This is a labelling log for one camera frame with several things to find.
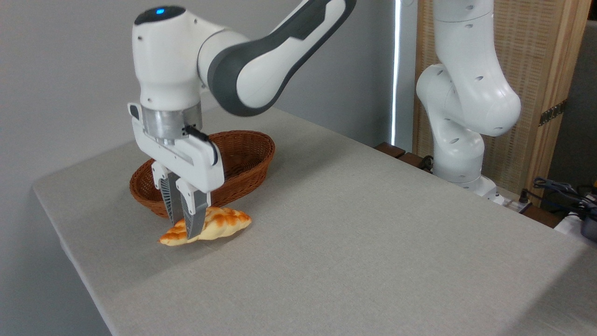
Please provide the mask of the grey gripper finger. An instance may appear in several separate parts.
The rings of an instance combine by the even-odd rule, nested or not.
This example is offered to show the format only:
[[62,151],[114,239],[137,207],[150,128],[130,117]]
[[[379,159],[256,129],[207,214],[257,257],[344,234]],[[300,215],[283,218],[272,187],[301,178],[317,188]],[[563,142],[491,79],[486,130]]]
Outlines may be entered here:
[[179,177],[160,162],[153,162],[151,167],[155,188],[160,190],[171,223],[176,224],[180,220],[180,192],[176,188]]
[[206,211],[211,206],[211,195],[209,192],[202,192],[183,179],[177,179],[176,188],[180,193],[186,237],[187,239],[195,238],[203,230]]

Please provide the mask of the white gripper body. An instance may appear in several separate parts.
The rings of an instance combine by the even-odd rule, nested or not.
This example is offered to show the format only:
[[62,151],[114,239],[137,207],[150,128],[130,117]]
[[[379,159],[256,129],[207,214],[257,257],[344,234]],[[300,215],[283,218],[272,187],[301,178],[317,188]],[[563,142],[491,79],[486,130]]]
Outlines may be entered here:
[[158,140],[142,124],[141,105],[128,104],[128,111],[132,117],[137,146],[143,153],[203,193],[209,193],[224,184],[221,155],[213,142],[193,135]]

